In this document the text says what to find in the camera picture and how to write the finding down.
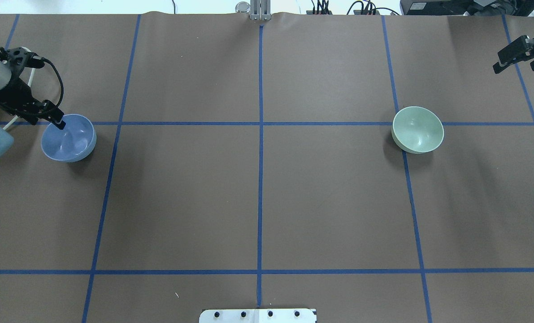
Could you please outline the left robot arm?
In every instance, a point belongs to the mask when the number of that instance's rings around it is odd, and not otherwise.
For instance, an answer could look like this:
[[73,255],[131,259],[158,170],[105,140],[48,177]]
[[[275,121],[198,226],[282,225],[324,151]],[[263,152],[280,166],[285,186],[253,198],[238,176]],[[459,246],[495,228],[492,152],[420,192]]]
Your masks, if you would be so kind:
[[[29,85],[21,78],[25,68],[40,69],[49,65],[57,76],[60,85],[60,96],[54,104],[51,100],[36,99]],[[60,109],[64,97],[64,84],[56,66],[45,57],[26,49],[0,48],[0,108],[10,116],[24,119],[31,125],[40,120],[47,121],[63,130],[64,112]],[[0,126],[0,157],[14,143],[14,137]]]

